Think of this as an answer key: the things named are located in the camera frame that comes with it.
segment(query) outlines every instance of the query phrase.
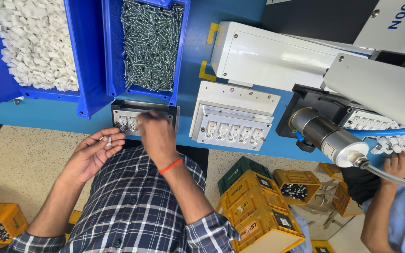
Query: metal cylinder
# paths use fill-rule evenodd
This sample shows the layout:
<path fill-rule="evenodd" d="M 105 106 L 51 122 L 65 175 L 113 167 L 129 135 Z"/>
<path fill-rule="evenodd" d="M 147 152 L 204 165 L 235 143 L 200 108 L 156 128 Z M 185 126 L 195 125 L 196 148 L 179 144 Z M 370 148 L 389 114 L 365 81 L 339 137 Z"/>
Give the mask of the metal cylinder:
<path fill-rule="evenodd" d="M 368 144 L 312 108 L 303 108 L 294 113 L 290 117 L 290 124 L 339 167 L 351 167 L 353 153 L 368 153 Z"/>

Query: blue plastic bin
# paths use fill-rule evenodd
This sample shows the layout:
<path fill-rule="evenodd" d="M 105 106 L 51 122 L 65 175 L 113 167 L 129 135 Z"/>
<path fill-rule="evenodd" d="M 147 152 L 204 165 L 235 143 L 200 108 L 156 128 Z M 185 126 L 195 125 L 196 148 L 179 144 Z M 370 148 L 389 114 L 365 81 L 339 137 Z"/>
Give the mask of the blue plastic bin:
<path fill-rule="evenodd" d="M 110 103 L 107 96 L 104 64 L 104 39 L 102 7 L 99 0 L 65 0 L 68 29 L 70 31 L 79 91 L 58 91 L 21 87 L 8 73 L 8 66 L 1 60 L 4 48 L 0 38 L 0 102 L 24 96 L 29 99 L 48 99 L 76 102 L 76 114 L 91 116 Z"/>
<path fill-rule="evenodd" d="M 138 0 L 138 2 L 153 4 L 169 9 L 174 3 L 184 5 L 184 15 L 180 29 L 179 44 L 177 49 L 176 69 L 173 83 L 173 91 L 152 91 L 143 87 L 132 85 L 127 91 L 124 78 L 124 34 L 121 26 L 121 4 L 122 0 L 102 0 L 104 18 L 104 43 L 106 51 L 106 78 L 107 93 L 109 96 L 118 96 L 124 92 L 129 94 L 141 94 L 158 97 L 168 101 L 168 105 L 176 106 L 177 90 L 179 86 L 180 63 L 184 48 L 185 30 L 187 28 L 188 12 L 190 11 L 190 0 Z"/>

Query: speckled floor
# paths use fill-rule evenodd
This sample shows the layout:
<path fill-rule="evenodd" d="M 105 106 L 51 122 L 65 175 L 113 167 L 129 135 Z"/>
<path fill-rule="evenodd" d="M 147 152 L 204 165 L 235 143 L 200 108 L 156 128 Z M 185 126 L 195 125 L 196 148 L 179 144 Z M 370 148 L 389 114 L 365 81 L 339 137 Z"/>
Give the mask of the speckled floor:
<path fill-rule="evenodd" d="M 71 153 L 85 137 L 87 135 L 4 125 L 0 130 L 0 203 L 18 204 L 27 222 L 31 222 Z M 316 162 L 211 149 L 206 196 L 214 207 L 220 200 L 217 181 L 242 155 L 266 166 L 270 172 L 275 169 L 312 171 L 321 182 L 330 180 Z M 82 210 L 90 185 L 91 182 L 84 187 L 75 210 Z M 327 240 L 340 229 L 332 224 L 324 230 L 326 215 L 312 215 L 300 208 L 295 210 L 308 222 L 315 221 L 310 226 L 311 239 Z M 351 218 L 337 216 L 335 219 L 346 224 Z"/>

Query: blue table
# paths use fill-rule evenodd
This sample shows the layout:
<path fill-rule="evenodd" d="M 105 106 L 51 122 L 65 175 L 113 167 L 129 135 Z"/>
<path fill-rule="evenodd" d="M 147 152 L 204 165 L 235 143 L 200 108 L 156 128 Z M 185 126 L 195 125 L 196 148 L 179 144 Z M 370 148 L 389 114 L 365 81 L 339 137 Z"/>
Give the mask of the blue table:
<path fill-rule="evenodd" d="M 177 144 L 332 163 L 319 150 L 315 150 L 313 153 L 301 151 L 295 145 L 296 139 L 280 137 L 274 130 L 270 131 L 267 142 L 262 145 L 260 151 L 200 144 L 192 141 L 188 136 L 199 84 L 202 80 L 198 78 L 201 61 L 207 60 L 210 62 L 213 50 L 213 44 L 206 43 L 210 23 L 229 20 L 252 26 L 257 25 L 262 17 L 265 3 L 266 0 L 193 0 L 191 2 L 177 100 L 178 106 L 181 107 Z M 210 66 L 206 68 L 206 73 L 214 74 Z M 218 78 L 217 82 L 226 83 L 226 80 Z M 289 103 L 293 95 L 289 91 L 261 86 L 253 86 L 253 89 L 280 95 L 281 102 L 285 104 Z M 128 95 L 126 93 L 117 98 L 163 103 L 160 99 L 156 100 L 151 97 Z M 273 114 L 272 129 L 275 129 L 284 111 L 285 106 L 279 103 Z M 111 127 L 112 116 L 110 105 L 94 114 L 91 120 L 86 120 L 76 116 L 76 103 L 25 99 L 21 101 L 20 105 L 15 105 L 13 101 L 0 103 L 0 124 L 91 134 L 101 128 Z M 139 140 L 137 136 L 128 136 L 127 138 Z M 370 147 L 376 144 L 374 140 L 366 141 Z M 385 155 L 369 154 L 368 156 L 372 163 L 378 167 L 382 165 L 384 157 Z"/>

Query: checkered shirt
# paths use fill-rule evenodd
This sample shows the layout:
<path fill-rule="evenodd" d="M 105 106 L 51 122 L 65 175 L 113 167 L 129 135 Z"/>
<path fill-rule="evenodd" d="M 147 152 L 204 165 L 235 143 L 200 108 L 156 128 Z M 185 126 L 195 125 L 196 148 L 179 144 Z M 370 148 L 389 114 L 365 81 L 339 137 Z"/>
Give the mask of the checkered shirt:
<path fill-rule="evenodd" d="M 200 167 L 181 155 L 204 192 Z M 185 225 L 169 185 L 143 146 L 112 156 L 95 175 L 90 198 L 65 244 L 65 236 L 44 238 L 23 233 L 7 252 L 234 252 L 239 233 L 214 212 Z"/>

